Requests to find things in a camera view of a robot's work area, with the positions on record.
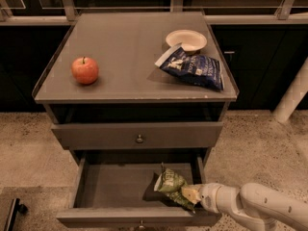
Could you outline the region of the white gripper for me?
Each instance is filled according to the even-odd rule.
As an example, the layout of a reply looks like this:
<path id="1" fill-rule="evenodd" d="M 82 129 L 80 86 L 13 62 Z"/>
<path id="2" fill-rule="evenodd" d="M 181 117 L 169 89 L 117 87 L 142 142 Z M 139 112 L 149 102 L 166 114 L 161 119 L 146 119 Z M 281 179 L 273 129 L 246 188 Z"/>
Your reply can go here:
<path id="1" fill-rule="evenodd" d="M 217 195 L 221 187 L 218 183 L 183 186 L 181 193 L 192 204 L 200 203 L 206 211 L 218 214 Z"/>

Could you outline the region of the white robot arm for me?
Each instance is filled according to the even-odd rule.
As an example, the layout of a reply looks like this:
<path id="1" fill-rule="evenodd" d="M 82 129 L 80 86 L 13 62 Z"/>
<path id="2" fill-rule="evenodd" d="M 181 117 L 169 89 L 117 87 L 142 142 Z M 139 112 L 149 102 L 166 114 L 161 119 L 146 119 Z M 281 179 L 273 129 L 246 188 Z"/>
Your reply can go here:
<path id="1" fill-rule="evenodd" d="M 250 231 L 273 231 L 278 221 L 307 231 L 308 123 L 295 109 L 306 93 L 303 65 L 274 111 L 228 113 L 205 169 L 208 182 L 184 193 Z"/>

